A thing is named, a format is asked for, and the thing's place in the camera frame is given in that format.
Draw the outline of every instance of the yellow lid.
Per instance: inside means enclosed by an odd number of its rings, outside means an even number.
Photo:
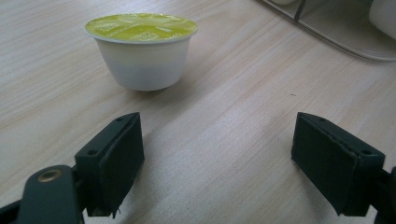
[[[135,13],[106,16],[89,21],[87,33],[117,43],[163,43],[188,38],[197,31],[193,21],[163,14]]]

